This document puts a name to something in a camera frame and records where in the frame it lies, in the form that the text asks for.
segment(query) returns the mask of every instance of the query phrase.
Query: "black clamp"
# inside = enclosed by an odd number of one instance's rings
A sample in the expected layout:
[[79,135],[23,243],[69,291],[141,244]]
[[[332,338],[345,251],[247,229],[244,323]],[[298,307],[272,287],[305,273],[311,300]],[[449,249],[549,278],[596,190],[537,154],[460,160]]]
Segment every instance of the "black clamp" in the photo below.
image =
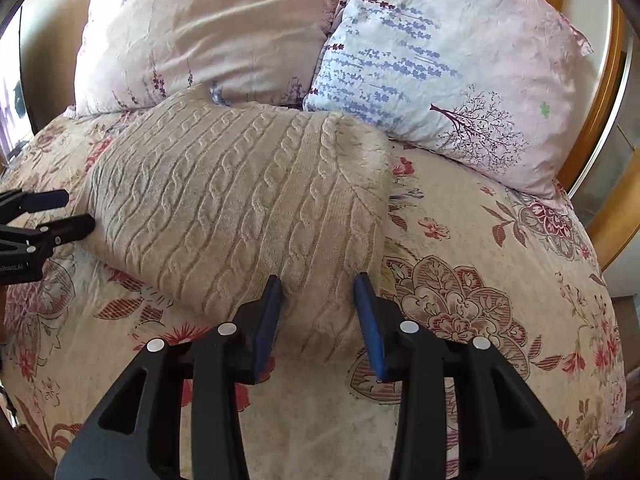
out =
[[152,339],[127,366],[68,448],[56,480],[180,479],[180,396],[193,378],[194,480],[248,480],[234,383],[256,384],[271,352],[282,284],[232,322],[176,346]]
[[41,280],[42,266],[55,247],[82,240],[94,230],[95,221],[88,214],[47,222],[35,229],[6,225],[23,213],[64,207],[68,202],[69,194],[63,189],[0,193],[0,286]]
[[558,426],[487,338],[438,338],[405,320],[393,301],[377,298],[366,273],[356,278],[354,298],[376,377],[402,381],[391,480],[446,478],[446,377],[456,390],[459,478],[584,479]]
[[[354,299],[378,380],[402,381],[391,480],[444,480],[445,377],[454,378],[465,480],[584,480],[568,442],[509,362],[484,337],[437,338],[377,298],[360,274]],[[153,339],[94,409],[56,480],[178,480],[180,394],[193,378],[193,480],[248,480],[234,383],[255,384],[271,351],[282,286],[239,307],[201,339],[170,347]]]

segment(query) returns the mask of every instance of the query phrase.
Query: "beige cushion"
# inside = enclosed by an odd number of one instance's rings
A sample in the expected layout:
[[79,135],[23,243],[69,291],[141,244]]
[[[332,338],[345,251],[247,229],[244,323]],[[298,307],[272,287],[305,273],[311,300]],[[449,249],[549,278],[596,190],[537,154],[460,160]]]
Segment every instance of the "beige cushion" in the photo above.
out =
[[367,271],[377,283],[382,262],[387,145],[342,113],[179,92],[88,175],[75,211],[97,225],[84,247],[211,324],[277,274],[280,343],[322,359],[352,353],[362,344],[353,279]]

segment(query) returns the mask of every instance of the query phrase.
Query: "bed sheet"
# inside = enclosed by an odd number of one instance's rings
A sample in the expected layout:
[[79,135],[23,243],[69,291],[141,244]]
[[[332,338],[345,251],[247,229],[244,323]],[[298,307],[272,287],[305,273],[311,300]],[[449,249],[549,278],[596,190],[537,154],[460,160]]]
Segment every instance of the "bed sheet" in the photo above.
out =
[[[56,118],[0,189],[70,193],[144,111]],[[551,208],[462,165],[391,143],[381,295],[438,336],[484,335],[548,409],[585,465],[616,433],[625,406],[620,336],[593,247],[565,200]],[[196,338],[211,322],[74,245],[38,283],[8,290],[2,382],[36,439],[59,460],[82,422],[149,339]],[[451,383],[447,473],[458,470]],[[376,382],[364,352],[313,362],[275,352],[261,384],[236,386],[252,478],[388,477],[399,384]],[[190,478],[191,381],[182,393],[182,474]]]

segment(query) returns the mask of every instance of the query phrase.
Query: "tree print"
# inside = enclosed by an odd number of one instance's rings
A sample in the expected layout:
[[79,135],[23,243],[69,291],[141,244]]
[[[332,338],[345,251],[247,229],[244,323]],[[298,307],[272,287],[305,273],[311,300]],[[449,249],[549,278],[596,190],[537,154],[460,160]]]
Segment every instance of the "tree print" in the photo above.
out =
[[527,142],[514,131],[511,115],[500,107],[501,102],[495,92],[480,92],[467,94],[464,104],[453,110],[431,104],[430,110],[444,115],[452,125],[441,134],[440,148],[448,148],[466,164],[494,173],[504,173],[517,164]]

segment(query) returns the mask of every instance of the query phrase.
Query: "floral pillowcase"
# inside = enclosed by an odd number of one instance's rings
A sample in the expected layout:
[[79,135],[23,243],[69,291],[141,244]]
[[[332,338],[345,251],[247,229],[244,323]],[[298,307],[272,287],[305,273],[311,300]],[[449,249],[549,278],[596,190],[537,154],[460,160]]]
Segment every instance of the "floral pillowcase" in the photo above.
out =
[[78,116],[151,107],[209,82],[219,104],[302,106],[346,0],[91,0]]
[[552,198],[590,48],[545,0],[350,0],[304,106]]

